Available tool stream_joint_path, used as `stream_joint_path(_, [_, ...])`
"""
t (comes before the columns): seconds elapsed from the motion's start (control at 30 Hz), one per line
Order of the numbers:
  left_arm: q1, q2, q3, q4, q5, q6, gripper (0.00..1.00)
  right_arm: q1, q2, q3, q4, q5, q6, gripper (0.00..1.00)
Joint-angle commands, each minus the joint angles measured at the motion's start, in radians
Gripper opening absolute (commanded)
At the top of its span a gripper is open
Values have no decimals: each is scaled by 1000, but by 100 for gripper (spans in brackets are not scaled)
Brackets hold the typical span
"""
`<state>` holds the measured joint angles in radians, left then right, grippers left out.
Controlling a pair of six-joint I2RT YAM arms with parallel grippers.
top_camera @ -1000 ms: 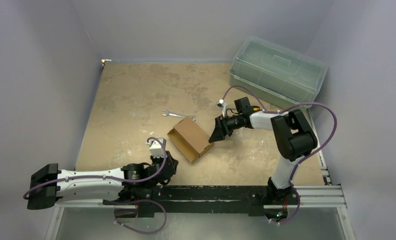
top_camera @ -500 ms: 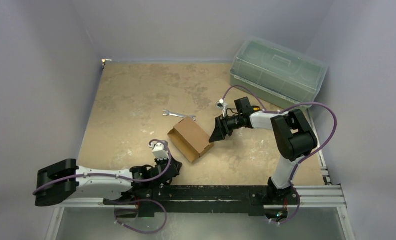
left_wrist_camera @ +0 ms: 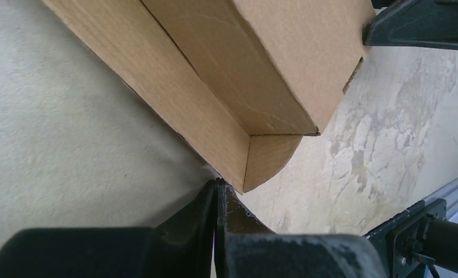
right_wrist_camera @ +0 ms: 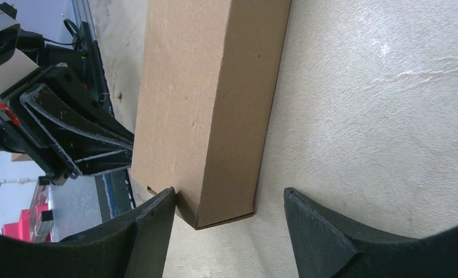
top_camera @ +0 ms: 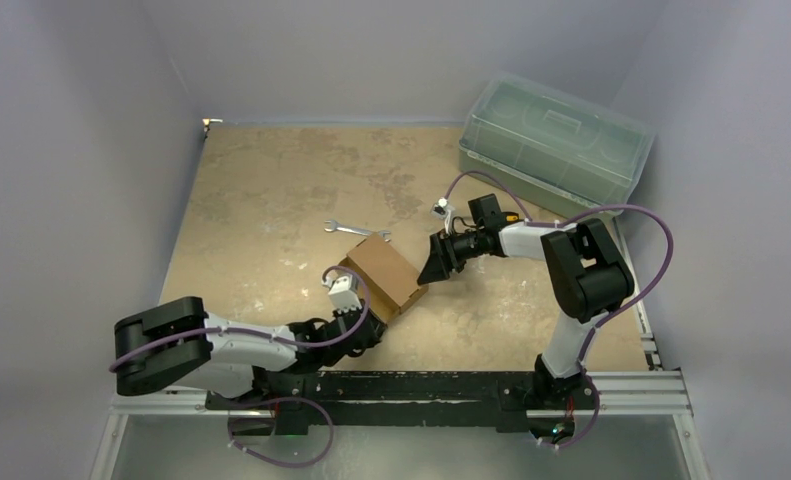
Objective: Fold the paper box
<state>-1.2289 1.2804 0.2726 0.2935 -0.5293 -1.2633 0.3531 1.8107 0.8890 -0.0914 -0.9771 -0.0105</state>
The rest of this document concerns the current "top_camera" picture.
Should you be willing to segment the brown cardboard box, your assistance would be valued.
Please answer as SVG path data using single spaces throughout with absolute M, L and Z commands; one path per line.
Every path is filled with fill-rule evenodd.
M 370 309 L 385 324 L 402 316 L 429 289 L 417 283 L 419 271 L 378 234 L 349 250 L 339 266 L 351 269 L 365 281 Z

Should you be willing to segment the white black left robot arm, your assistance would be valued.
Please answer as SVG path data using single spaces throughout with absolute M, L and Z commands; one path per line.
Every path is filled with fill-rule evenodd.
M 187 296 L 118 321 L 109 370 L 121 396 L 181 386 L 255 409 L 268 399 L 268 373 L 332 367 L 379 344 L 386 330 L 363 302 L 334 310 L 330 320 L 253 326 L 211 314 L 201 298 Z

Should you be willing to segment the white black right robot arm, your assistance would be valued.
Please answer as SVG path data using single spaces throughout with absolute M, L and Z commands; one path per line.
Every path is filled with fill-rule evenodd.
M 504 211 L 493 194 L 468 203 L 473 227 L 447 225 L 429 238 L 429 256 L 417 282 L 427 285 L 461 272 L 483 255 L 544 261 L 560 315 L 546 349 L 537 356 L 527 395 L 547 407 L 567 399 L 584 380 L 585 360 L 599 322 L 617 312 L 635 281 L 603 221 L 537 227 Z

